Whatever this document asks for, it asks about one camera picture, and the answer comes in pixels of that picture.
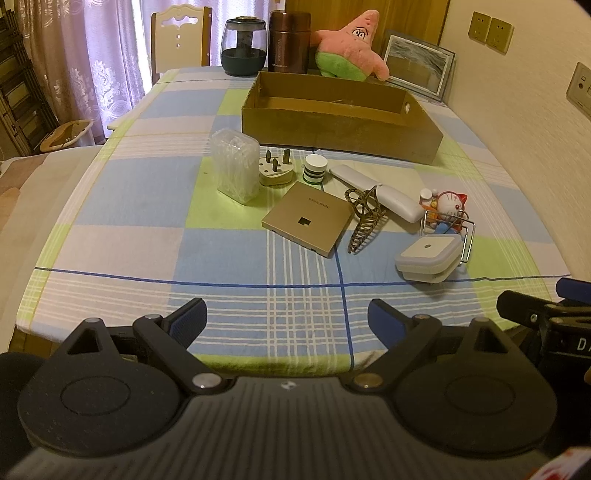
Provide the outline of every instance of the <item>purple curtain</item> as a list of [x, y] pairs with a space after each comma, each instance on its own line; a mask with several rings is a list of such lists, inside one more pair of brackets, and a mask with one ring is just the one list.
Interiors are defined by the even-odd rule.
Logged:
[[60, 122], [107, 123], [144, 96], [130, 0], [17, 0], [25, 47]]

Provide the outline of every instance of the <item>white food container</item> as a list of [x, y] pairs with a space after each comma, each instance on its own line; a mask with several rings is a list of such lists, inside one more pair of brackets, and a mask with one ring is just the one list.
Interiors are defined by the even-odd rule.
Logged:
[[463, 246], [455, 233], [425, 235], [396, 256], [396, 268], [405, 280], [439, 283], [459, 265]]

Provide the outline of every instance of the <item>pink plush starfish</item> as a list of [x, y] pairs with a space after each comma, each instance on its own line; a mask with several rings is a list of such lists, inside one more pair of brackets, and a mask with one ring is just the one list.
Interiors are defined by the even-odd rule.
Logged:
[[312, 33], [310, 44], [318, 45], [316, 63], [322, 75], [365, 80], [375, 73], [379, 80], [386, 80], [388, 66], [371, 49], [378, 22], [379, 12], [367, 10], [340, 30]]

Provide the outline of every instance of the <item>table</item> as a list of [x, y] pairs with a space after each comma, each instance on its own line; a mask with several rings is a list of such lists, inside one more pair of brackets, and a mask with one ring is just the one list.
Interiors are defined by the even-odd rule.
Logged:
[[[466, 193], [477, 226], [467, 267], [438, 285], [404, 281], [394, 257], [418, 225], [394, 215], [356, 255], [346, 252], [352, 222], [330, 258], [263, 229], [288, 186], [239, 205], [216, 191], [209, 157], [212, 132], [240, 130], [252, 81], [220, 67], [161, 78], [64, 207], [31, 274], [20, 329], [60, 341], [85, 317], [129, 325], [198, 296], [209, 317], [189, 351], [202, 361], [235, 372], [323, 375], [362, 368], [384, 351], [367, 323], [376, 297], [445, 325], [485, 315], [503, 328], [512, 324], [495, 310], [502, 291], [555, 298], [557, 279], [569, 272], [546, 228], [491, 152], [441, 104], [421, 101], [445, 133], [432, 166], [316, 152], [414, 197], [423, 187]], [[310, 152], [292, 151], [299, 179]], [[324, 188], [339, 196], [346, 189], [336, 179]]]

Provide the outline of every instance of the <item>sheer lace curtain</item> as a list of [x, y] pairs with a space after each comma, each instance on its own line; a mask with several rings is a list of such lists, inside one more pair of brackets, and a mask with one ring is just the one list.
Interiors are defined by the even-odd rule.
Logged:
[[97, 140], [151, 87], [150, 17], [172, 4], [213, 8], [212, 65], [228, 18], [268, 19], [274, 0], [16, 0], [25, 47], [60, 122], [89, 118]]

